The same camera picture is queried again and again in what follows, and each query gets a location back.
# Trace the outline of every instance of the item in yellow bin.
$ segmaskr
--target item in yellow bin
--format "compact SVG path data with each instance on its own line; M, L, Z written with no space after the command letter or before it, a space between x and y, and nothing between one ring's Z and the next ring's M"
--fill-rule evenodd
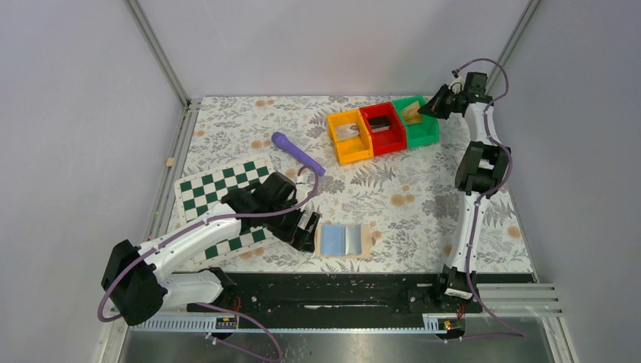
M341 125L336 127L336 138L338 141L347 140L348 138L358 137L358 126L355 123L348 123L347 125Z
M408 125L413 125L416 123L422 123L423 118L419 113L420 104L419 101L412 102L409 106L401 110L401 115L405 119L405 123Z

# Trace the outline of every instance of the floral pattern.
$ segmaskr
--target floral pattern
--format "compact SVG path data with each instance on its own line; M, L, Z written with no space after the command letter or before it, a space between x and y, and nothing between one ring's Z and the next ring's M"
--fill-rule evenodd
M327 171L312 202L323 223L371 227L371 257L319 258L275 243L218 262L225 271L434 272L451 250L458 216L454 174L469 143L462 117L440 120L437 144L340 166L327 135L327 115L390 101L390 97L207 97L203 99L182 176L269 153L290 178L301 167L271 143L279 131ZM313 180L309 173L306 181ZM179 226L176 207L173 230ZM532 272L511 198L491 199L478 246L480 272ZM202 266L184 266L185 269Z

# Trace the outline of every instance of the gray wall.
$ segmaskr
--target gray wall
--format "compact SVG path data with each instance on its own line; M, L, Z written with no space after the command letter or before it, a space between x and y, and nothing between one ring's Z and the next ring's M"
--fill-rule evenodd
M525 236L584 362L641 354L639 13L634 0L543 2L495 112Z
M141 0L192 97L435 92L497 57L527 2Z
M124 2L0 2L0 361L82 362L181 108Z

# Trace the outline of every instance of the checkered board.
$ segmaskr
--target checkered board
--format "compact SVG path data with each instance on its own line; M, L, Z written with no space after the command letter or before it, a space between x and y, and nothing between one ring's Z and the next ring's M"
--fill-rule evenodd
M181 224L184 225L204 214L229 191L264 182L273 169L269 156L261 154L230 163L220 169L207 170L177 180L174 189ZM267 229L252 228L239 237L223 240L208 248L194 257L193 263L204 265L206 262L211 265L213 262L230 259L276 240L277 238Z

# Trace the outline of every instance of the floral tablecloth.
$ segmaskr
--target floral tablecloth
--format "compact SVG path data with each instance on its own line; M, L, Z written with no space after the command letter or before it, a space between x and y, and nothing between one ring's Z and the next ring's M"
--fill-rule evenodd
M312 201L321 222L363 223L375 244L364 260L319 258L276 242L218 265L225 271L440 272L457 225L454 173L469 142L462 117L441 120L437 144L340 166L327 115L390 97L207 97L203 99L182 176L269 153L294 178L301 164L271 143L279 131L327 170ZM169 230L179 226L174 206ZM532 272L507 190L491 199L478 247L480 272Z

